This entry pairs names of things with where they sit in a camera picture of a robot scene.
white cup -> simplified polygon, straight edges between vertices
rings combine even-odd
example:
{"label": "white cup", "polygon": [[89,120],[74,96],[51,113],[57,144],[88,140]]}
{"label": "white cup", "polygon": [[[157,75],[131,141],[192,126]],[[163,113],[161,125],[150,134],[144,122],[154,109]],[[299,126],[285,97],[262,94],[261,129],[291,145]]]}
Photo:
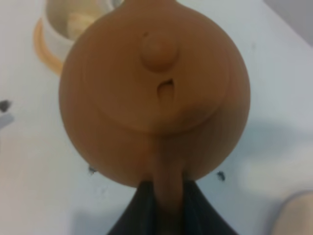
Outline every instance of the white cup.
{"label": "white cup", "polygon": [[70,13],[88,14],[95,19],[114,10],[120,0],[46,0],[43,21],[43,37],[49,52],[62,63],[75,41],[67,36]]}

white object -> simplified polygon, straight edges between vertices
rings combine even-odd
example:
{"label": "white object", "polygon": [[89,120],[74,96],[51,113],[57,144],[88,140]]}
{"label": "white object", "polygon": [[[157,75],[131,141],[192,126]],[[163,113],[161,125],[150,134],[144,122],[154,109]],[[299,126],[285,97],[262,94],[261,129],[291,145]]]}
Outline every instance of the white object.
{"label": "white object", "polygon": [[[84,18],[83,21],[93,22],[113,9],[112,0],[46,0],[42,20],[44,41],[48,50],[64,62],[75,39],[82,30],[86,30],[86,24],[82,23],[81,18]],[[70,14],[78,14],[81,18],[75,23],[68,23]]]}

clay teapot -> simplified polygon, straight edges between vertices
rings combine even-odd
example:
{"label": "clay teapot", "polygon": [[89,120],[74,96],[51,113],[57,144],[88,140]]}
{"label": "clay teapot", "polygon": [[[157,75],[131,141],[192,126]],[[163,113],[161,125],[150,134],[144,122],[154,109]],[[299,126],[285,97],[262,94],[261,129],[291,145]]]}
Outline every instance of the clay teapot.
{"label": "clay teapot", "polygon": [[229,155],[250,105],[232,40],[175,0],[125,0],[99,19],[71,50],[59,94],[83,158],[124,185],[153,181],[160,201]]}

brown teapot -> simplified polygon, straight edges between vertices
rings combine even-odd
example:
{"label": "brown teapot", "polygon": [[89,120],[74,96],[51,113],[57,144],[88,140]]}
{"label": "brown teapot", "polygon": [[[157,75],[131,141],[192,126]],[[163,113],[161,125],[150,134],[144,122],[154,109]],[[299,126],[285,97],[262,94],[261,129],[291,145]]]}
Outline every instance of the brown teapot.
{"label": "brown teapot", "polygon": [[71,50],[62,73],[66,131],[86,161],[121,184],[153,181],[164,207],[233,150],[250,105],[228,35],[175,0],[125,0]]}

white table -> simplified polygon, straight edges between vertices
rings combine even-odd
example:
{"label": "white table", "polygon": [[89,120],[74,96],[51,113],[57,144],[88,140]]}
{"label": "white table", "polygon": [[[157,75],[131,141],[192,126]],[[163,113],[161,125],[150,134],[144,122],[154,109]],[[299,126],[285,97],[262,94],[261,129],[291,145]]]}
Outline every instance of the white table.
{"label": "white table", "polygon": [[[228,159],[199,181],[241,235],[265,235],[282,202],[313,188],[313,49],[261,0],[181,0],[217,22],[246,62],[252,104]],[[33,50],[42,0],[0,1],[0,235],[103,235],[134,189],[88,165],[58,108],[59,78]]]}

